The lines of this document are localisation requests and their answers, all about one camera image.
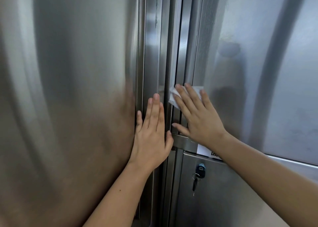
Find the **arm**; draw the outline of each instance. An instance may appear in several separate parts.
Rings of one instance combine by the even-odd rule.
[[[169,155],[173,138],[164,141],[164,111],[159,95],[150,98],[144,123],[137,112],[137,126],[130,160],[84,227],[131,226],[137,205],[151,172]]]
[[[200,92],[202,103],[191,86],[185,87],[189,95],[176,85],[182,99],[175,100],[189,128],[173,126],[219,155],[288,225],[317,226],[318,186],[231,136],[206,92]]]

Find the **left hand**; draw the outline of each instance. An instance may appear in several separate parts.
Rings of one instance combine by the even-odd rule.
[[[164,141],[164,109],[159,95],[148,100],[145,121],[142,122],[141,112],[137,112],[137,126],[133,150],[129,163],[145,169],[150,174],[169,155],[173,145],[171,132],[166,134]]]

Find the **forearm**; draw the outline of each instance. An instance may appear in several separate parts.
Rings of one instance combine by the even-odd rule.
[[[316,226],[318,186],[226,135],[213,150],[290,226]]]
[[[149,174],[127,164],[84,227],[130,227]]]

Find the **white tissue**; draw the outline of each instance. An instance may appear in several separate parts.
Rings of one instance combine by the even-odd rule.
[[[200,95],[200,90],[203,89],[203,86],[193,86],[192,88],[197,93],[197,95],[199,96],[200,100],[202,100],[201,99],[201,95]],[[169,91],[170,91],[169,103],[172,104],[177,109],[180,109],[178,104],[177,104],[177,102],[173,98],[173,94],[175,94],[175,95],[177,95],[177,96],[179,96],[181,98],[180,94],[177,92],[177,90],[174,87],[171,87]]]

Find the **white label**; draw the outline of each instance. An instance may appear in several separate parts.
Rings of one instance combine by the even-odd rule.
[[[200,154],[200,155],[203,155],[206,157],[210,157],[210,158],[222,160],[221,158],[218,157],[217,154],[213,153],[212,151],[210,151],[209,149],[207,149],[206,147],[204,147],[200,144],[198,144],[197,154]]]

